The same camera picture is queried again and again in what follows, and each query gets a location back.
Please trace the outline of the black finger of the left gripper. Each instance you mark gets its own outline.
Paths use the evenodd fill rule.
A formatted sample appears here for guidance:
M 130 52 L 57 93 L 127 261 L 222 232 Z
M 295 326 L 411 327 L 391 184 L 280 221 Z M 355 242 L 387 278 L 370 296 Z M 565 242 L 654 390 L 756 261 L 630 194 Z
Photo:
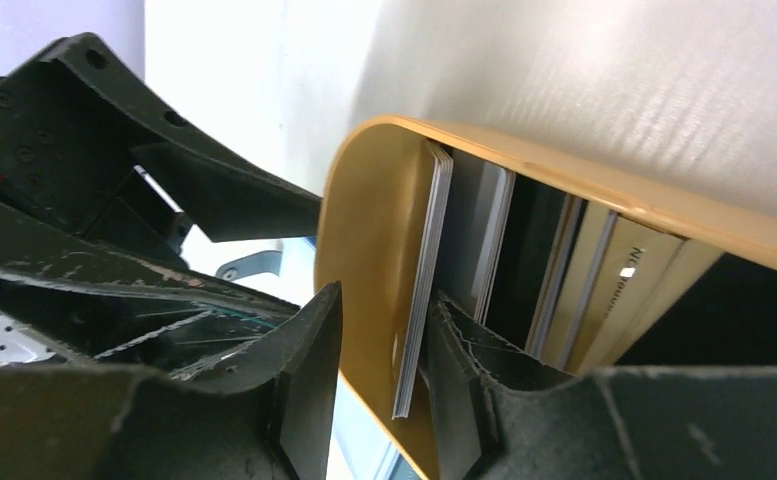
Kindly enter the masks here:
M 263 292 L 65 233 L 0 202 L 0 312 L 83 362 L 177 370 L 295 315 Z
M 0 77 L 0 197 L 81 234 L 148 172 L 215 242 L 309 237 L 320 198 L 248 162 L 159 98 L 90 32 Z

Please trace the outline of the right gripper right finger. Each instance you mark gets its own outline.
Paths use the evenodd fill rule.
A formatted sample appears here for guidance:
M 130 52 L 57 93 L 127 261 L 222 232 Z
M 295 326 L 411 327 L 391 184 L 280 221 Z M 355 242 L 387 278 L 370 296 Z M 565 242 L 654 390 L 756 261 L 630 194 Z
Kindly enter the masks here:
M 777 367 L 570 376 L 443 294 L 426 333 L 443 479 L 777 479 Z

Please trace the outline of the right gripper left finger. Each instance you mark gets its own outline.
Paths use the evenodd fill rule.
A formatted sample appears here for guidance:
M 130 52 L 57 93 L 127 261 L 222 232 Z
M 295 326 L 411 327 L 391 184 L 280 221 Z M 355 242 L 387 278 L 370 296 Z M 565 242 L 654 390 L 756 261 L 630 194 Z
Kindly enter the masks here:
M 0 479 L 322 479 L 342 288 L 202 365 L 0 368 Z

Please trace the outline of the teal card holder wallet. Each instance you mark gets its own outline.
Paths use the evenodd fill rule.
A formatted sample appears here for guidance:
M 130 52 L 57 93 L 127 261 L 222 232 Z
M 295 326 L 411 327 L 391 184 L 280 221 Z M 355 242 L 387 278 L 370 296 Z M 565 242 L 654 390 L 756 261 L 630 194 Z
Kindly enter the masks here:
M 261 241 L 255 252 L 221 265 L 216 276 L 303 304 L 312 292 L 312 237 Z M 419 475 L 343 378 L 337 382 L 327 479 L 417 479 Z

